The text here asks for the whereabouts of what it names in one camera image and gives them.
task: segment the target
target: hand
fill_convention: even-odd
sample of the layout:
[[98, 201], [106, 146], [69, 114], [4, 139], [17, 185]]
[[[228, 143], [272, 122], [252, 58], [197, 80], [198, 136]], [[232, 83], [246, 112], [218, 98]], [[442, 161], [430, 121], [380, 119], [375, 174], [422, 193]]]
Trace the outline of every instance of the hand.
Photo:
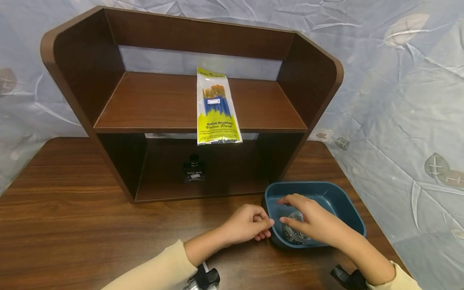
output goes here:
[[271, 237], [269, 228], [274, 225], [266, 211], [260, 206], [241, 206], [233, 215], [218, 228], [226, 237], [229, 245], [243, 243], [254, 238], [260, 241]]
[[292, 205], [303, 214], [304, 222], [281, 217], [281, 223], [288, 225], [313, 238], [340, 249], [356, 231], [347, 226], [338, 217], [326, 211], [315, 200], [310, 200], [297, 193], [286, 195], [277, 201], [278, 204]]

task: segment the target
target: blue basin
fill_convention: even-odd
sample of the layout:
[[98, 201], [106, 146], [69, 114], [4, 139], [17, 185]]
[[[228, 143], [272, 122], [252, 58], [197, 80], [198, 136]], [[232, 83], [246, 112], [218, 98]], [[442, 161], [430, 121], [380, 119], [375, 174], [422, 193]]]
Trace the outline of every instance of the blue basin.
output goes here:
[[298, 193], [317, 201], [323, 208], [336, 215], [348, 226], [366, 236], [366, 225], [361, 219], [353, 203], [337, 185], [325, 181], [288, 181], [270, 184], [264, 193], [264, 208], [269, 217], [275, 220], [271, 228], [271, 241], [282, 249], [304, 249], [327, 246], [315, 240], [304, 245], [293, 245], [284, 239], [280, 217], [288, 216], [296, 211], [293, 206], [278, 205], [277, 201], [287, 194]]

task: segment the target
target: artist brushes value pack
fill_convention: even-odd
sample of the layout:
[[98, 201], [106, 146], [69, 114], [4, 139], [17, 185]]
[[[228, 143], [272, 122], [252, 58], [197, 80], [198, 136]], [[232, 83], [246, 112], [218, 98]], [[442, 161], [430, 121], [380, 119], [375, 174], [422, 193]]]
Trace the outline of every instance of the artist brushes value pack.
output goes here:
[[202, 68], [197, 68], [197, 141], [242, 142], [227, 77]]

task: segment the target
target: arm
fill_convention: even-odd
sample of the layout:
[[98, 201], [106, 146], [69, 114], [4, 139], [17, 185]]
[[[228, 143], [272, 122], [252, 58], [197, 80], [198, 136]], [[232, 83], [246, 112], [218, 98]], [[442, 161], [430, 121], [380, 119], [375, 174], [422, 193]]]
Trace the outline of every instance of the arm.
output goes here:
[[345, 253], [358, 267], [371, 289], [420, 289], [400, 267], [392, 264], [362, 235], [326, 211], [316, 201], [295, 193], [283, 197], [277, 203], [292, 205], [304, 216], [304, 223], [286, 217], [280, 219], [282, 223]]
[[180, 240], [161, 254], [123, 274], [103, 290], [180, 290], [207, 258], [222, 248], [251, 239], [269, 238], [269, 219], [260, 206], [244, 205], [223, 225], [185, 244]]

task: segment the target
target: dark brown shelf unit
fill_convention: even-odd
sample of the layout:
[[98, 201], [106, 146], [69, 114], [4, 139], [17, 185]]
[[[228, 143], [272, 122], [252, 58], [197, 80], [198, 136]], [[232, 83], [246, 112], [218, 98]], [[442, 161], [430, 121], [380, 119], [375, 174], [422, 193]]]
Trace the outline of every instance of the dark brown shelf unit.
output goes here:
[[[275, 81], [229, 79], [240, 129], [258, 138], [205, 146], [145, 138], [196, 132], [196, 76], [126, 71], [118, 45], [282, 60]], [[341, 63], [299, 32], [103, 6], [47, 32], [40, 51], [136, 203], [262, 193], [283, 178], [343, 79]], [[206, 181], [185, 184], [182, 162], [194, 152]]]

